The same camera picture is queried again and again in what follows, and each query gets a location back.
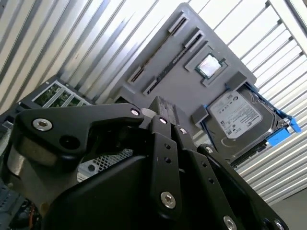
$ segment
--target metal mesh grille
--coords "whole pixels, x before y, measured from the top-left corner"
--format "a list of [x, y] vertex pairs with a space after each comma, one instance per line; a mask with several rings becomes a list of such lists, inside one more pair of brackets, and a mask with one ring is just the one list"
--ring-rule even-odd
[[133, 153], [133, 150], [124, 149], [121, 154], [118, 155], [111, 155], [111, 156], [101, 156], [93, 160], [93, 163], [98, 165], [99, 171], [107, 169], [111, 165], [122, 161], [123, 159], [130, 157]]

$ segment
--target metal bolt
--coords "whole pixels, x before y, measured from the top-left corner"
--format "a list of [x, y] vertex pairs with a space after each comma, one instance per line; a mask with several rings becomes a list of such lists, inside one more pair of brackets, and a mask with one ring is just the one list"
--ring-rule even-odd
[[161, 201], [167, 208], [173, 209], [176, 206], [176, 200], [169, 192], [161, 193]]
[[133, 115], [136, 115], [136, 116], [140, 115], [140, 113], [136, 111], [135, 109], [131, 109], [131, 112]]
[[160, 118], [160, 121], [163, 123], [163, 124], [166, 124], [167, 123], [167, 121], [164, 119], [164, 118]]
[[184, 128], [179, 129], [183, 134], [187, 134], [186, 130]]
[[35, 119], [32, 125], [39, 131], [48, 131], [52, 128], [52, 123], [43, 118]]
[[282, 224], [281, 224], [279, 221], [275, 220], [274, 222], [275, 222], [275, 224], [277, 225], [278, 229], [284, 230]]
[[213, 153], [213, 150], [209, 147], [205, 147], [205, 149], [208, 151], [208, 153]]
[[236, 230], [236, 224], [229, 216], [224, 216], [223, 221], [228, 228], [228, 230]]

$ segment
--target gray mounting board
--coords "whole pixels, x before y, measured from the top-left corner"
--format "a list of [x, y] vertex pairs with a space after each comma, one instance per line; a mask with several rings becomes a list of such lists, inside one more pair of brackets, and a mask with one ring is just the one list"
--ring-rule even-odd
[[[209, 78], [197, 70], [208, 55], [221, 66]], [[183, 3], [116, 84], [110, 102], [124, 98], [140, 108], [148, 108], [160, 96], [191, 117], [200, 106], [209, 105], [223, 94], [225, 84], [238, 72], [251, 85], [256, 82], [256, 77], [228, 46]], [[191, 119], [185, 128], [194, 135], [199, 131], [196, 125]]]

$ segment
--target sticker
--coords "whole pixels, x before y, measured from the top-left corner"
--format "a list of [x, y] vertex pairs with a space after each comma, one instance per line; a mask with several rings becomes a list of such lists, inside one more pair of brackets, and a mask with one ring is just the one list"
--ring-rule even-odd
[[230, 139], [238, 138], [262, 120], [262, 115], [237, 91], [226, 92], [209, 109]]

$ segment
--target metal ceiling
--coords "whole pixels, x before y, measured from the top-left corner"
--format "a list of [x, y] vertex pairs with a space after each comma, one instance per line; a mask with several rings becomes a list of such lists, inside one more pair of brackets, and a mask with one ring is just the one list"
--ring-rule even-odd
[[[90, 99], [105, 102], [181, 2], [2, 0], [0, 113], [57, 73]], [[237, 169], [273, 204], [307, 187], [307, 39], [284, 1], [270, 3], [189, 1], [255, 74], [260, 93], [303, 129]]]

